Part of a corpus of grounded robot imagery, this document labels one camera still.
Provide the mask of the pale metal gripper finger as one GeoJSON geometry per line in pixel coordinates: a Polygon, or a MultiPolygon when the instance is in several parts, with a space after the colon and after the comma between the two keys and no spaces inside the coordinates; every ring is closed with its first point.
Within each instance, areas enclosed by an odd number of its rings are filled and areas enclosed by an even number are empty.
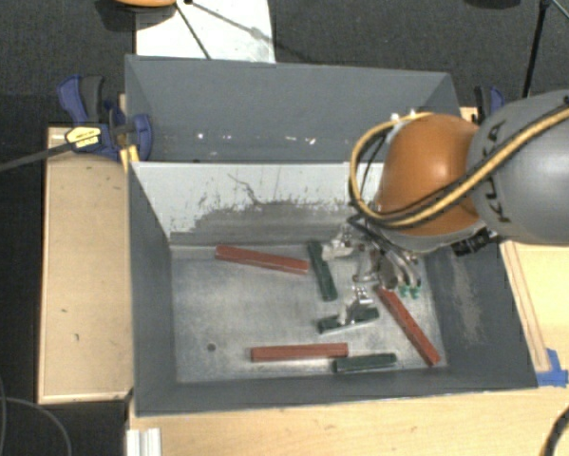
{"type": "Polygon", "coordinates": [[[375,318],[375,303],[366,287],[354,287],[351,301],[345,306],[343,324],[355,325],[375,318]]]}
{"type": "Polygon", "coordinates": [[[321,258],[333,261],[337,258],[349,257],[357,250],[358,242],[354,239],[333,238],[322,245],[321,258]]]}

